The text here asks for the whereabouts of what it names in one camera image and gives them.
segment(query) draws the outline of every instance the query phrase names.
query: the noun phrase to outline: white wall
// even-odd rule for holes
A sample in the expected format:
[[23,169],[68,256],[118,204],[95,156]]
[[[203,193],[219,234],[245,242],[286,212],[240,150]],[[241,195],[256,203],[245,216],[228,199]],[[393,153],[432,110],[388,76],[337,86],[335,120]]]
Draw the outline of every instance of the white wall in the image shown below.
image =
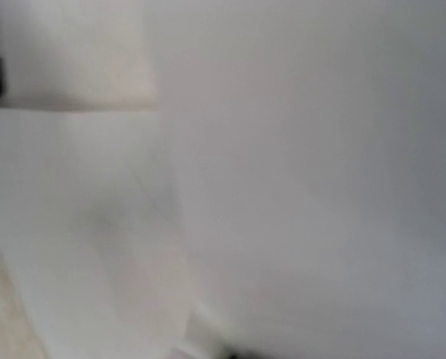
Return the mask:
[[152,111],[0,110],[0,249],[51,359],[163,358],[192,295]]
[[145,4],[215,323],[277,358],[446,358],[446,1]]
[[0,0],[14,108],[148,108],[157,101],[139,0]]

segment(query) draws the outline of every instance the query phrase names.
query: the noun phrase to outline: white surface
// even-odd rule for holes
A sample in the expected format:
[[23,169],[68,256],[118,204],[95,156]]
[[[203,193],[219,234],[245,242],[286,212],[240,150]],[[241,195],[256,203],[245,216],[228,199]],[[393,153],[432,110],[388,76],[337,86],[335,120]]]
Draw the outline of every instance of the white surface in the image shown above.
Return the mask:
[[192,295],[151,111],[0,110],[0,249],[51,359],[163,358]]
[[146,4],[220,328],[276,358],[446,358],[446,1]]
[[175,352],[193,359],[222,359],[230,348],[202,313],[193,312],[186,323],[185,337]]
[[139,0],[0,0],[5,104],[101,110],[156,103]]

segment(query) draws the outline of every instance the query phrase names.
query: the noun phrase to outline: wooden floor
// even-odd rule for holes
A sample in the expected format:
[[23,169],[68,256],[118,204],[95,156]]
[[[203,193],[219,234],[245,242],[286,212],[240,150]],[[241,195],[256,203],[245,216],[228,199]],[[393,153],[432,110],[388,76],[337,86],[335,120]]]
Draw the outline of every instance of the wooden floor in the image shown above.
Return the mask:
[[0,359],[47,359],[0,253]]

